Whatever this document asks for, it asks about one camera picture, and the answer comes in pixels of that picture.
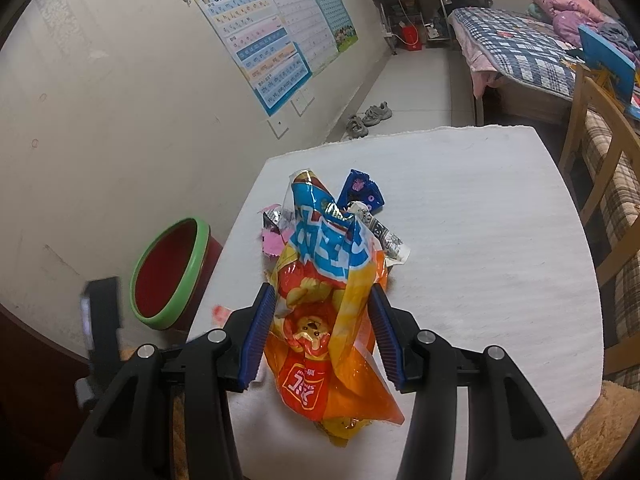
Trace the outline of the orange snack bag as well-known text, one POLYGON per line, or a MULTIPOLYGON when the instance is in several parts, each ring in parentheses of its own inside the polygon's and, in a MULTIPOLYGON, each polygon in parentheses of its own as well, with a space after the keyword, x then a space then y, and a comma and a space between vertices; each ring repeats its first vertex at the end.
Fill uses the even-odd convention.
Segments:
POLYGON ((283 403, 344 445, 370 422, 405 420, 374 362, 367 312, 372 286, 387 283, 385 255, 312 171, 293 174, 290 190, 265 356, 283 403))

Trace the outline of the silver brown snack wrapper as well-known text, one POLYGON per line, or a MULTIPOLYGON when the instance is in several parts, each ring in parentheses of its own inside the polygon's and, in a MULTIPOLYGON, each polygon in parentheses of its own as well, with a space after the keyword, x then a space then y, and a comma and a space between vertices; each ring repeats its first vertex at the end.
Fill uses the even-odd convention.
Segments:
POLYGON ((384 223, 375 218, 369 207, 361 202, 352 202, 347 211, 356 216, 378 239, 385 254, 386 266, 405 264, 410 256, 410 248, 399 236, 391 231, 384 223))

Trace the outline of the white pink snack packet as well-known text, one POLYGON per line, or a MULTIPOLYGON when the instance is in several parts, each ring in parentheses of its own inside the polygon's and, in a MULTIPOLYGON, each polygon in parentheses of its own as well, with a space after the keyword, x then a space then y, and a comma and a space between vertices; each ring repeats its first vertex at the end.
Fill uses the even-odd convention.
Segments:
POLYGON ((232 311, 226 307, 223 307, 223 306, 213 307, 212 309, 213 326, 215 328, 223 328, 226 325, 231 313, 232 311))

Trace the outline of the red bin with green rim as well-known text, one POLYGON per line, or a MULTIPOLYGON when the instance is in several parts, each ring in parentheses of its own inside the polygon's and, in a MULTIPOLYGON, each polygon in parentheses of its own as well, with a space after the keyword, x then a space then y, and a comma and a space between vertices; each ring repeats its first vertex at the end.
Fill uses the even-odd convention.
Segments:
POLYGON ((200 218, 184 218, 161 232, 134 267, 134 316, 152 330, 188 330, 221 253, 200 218))

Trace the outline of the grey shoe near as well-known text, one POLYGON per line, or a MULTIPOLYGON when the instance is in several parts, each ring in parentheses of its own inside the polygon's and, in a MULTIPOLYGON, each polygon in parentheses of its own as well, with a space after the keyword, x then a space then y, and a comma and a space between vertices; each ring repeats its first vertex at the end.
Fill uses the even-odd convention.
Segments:
POLYGON ((346 133, 351 139, 359 139, 367 136, 369 134, 369 129, 359 116, 352 115, 352 117, 347 121, 346 133))

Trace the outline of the grey shoe far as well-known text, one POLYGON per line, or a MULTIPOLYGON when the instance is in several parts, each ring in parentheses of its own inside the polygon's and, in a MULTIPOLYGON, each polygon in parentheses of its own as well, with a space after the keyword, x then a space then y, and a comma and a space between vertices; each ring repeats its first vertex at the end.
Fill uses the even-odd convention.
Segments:
POLYGON ((372 127, 378 125, 384 120, 390 119, 393 116, 393 111, 388 107, 386 102, 382 102, 378 105, 371 105, 362 115, 362 123, 366 127, 372 127))

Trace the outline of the brown fuzzy rug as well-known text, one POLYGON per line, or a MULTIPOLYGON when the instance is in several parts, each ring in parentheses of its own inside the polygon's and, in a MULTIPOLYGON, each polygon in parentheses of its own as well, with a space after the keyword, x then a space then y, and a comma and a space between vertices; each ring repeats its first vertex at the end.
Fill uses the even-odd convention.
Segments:
POLYGON ((597 479, 623 447, 639 418, 639 393, 602 382, 600 396, 568 438, 584 479, 597 479))

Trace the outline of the plaid seat cushion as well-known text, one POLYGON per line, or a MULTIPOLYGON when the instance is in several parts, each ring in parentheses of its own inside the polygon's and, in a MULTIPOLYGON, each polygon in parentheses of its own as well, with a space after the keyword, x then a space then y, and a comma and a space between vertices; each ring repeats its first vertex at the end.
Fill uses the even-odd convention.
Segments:
MULTIPOLYGON (((612 140, 604 119, 590 110, 582 138, 582 159, 590 177, 600 171, 612 140)), ((614 248, 639 218, 639 180, 626 154, 620 155, 612 180, 608 182, 599 205, 600 218, 614 248)), ((605 344, 613 347, 639 333, 639 258, 632 257, 605 285, 605 344)))

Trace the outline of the red bucket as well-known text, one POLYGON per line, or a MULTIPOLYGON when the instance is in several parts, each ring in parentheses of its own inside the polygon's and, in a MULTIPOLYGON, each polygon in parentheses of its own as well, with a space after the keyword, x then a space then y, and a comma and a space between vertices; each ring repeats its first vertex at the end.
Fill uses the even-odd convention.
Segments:
POLYGON ((400 28, 400 39, 408 51, 420 51, 422 49, 420 32, 415 24, 402 25, 400 28))

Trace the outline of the bed with plaid quilt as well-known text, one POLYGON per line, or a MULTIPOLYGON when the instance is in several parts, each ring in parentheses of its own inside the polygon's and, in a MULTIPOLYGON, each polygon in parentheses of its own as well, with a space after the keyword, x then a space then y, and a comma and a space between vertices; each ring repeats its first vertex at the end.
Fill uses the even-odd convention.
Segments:
POLYGON ((470 71, 473 96, 511 116, 560 124, 582 62, 543 22, 506 10, 462 6, 449 25, 470 71))

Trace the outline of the wooden chair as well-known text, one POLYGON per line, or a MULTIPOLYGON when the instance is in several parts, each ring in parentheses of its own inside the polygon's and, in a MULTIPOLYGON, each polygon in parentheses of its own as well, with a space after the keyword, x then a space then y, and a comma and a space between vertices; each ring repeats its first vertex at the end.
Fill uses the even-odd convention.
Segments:
MULTIPOLYGON (((608 154, 600 171, 590 177, 592 188, 584 204, 579 208, 579 219, 583 226, 588 226, 592 217, 599 213, 599 205, 608 182, 612 180, 621 154, 626 154, 632 169, 639 180, 639 131, 629 122, 620 102, 611 96, 597 83, 596 77, 585 65, 576 66, 576 78, 570 121, 562 149, 559 170, 566 182, 570 182, 570 170, 576 159, 582 159, 582 138, 586 132, 586 116, 592 110, 599 114, 612 132, 612 140, 608 154)), ((622 267, 631 259, 639 258, 639 218, 628 229, 614 248, 596 263, 598 287, 605 290, 605 285, 616 277, 622 267)), ((613 347, 605 343, 603 376, 617 379, 625 384, 639 385, 639 333, 631 336, 613 347)))

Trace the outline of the dark metal side table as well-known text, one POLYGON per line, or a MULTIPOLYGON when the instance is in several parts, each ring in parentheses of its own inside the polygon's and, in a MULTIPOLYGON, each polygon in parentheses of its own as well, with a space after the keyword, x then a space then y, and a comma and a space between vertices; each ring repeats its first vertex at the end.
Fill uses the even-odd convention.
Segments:
POLYGON ((371 1, 378 10, 383 39, 392 55, 396 55, 400 50, 407 50, 400 39, 402 25, 416 25, 420 32, 422 49, 450 45, 451 32, 445 3, 442 0, 371 1))

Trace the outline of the blue book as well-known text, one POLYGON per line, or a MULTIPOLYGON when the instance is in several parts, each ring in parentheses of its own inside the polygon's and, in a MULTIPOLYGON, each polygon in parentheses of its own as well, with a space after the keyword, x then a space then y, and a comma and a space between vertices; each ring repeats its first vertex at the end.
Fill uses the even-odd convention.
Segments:
POLYGON ((630 105, 634 95, 634 63, 615 44, 586 25, 580 25, 578 30, 586 64, 597 83, 621 103, 630 105))

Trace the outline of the white wall socket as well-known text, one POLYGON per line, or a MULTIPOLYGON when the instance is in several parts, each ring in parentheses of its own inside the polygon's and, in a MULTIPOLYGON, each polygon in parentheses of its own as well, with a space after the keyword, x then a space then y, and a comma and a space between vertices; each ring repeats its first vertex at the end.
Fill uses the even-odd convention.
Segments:
POLYGON ((277 139, 281 139, 290 130, 290 125, 286 119, 276 115, 268 118, 268 125, 277 139))

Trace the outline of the white middle wall poster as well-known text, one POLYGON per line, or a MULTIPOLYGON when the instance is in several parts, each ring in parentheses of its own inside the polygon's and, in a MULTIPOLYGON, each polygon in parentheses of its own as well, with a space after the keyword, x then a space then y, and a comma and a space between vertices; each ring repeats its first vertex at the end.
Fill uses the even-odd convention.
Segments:
POLYGON ((316 0, 273 0, 311 73, 328 66, 338 51, 329 24, 316 0))

